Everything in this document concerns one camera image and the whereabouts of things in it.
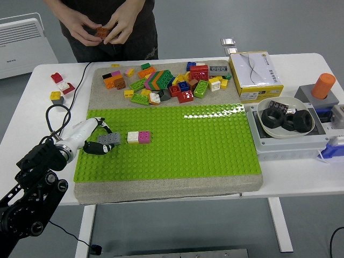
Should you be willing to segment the person's left hand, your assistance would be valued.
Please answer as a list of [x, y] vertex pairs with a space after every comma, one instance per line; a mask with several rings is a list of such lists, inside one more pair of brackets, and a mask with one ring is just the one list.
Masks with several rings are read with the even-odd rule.
[[109, 34], [104, 39], [104, 44], [124, 44], [131, 35], [134, 23], [145, 1], [125, 1], [111, 16], [104, 28], [109, 29]]

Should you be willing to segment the person's right hand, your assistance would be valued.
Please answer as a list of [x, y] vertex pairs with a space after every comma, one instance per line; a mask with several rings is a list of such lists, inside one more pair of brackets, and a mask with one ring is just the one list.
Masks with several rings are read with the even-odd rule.
[[58, 14], [59, 20], [68, 29], [71, 36], [85, 46], [97, 46], [102, 42], [100, 37], [89, 34], [85, 27], [98, 29], [100, 24], [92, 22], [86, 15], [83, 15], [68, 7], [64, 7]]

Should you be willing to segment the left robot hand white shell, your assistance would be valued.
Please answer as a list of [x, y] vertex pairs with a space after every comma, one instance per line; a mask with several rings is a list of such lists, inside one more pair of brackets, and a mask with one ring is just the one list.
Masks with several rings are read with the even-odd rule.
[[91, 136], [97, 126], [103, 127], [108, 133], [112, 133], [104, 118], [89, 118], [73, 126], [71, 131], [55, 144], [68, 163], [75, 158], [78, 149], [83, 148], [88, 154], [104, 155], [115, 147], [114, 144], [87, 142], [87, 138]]

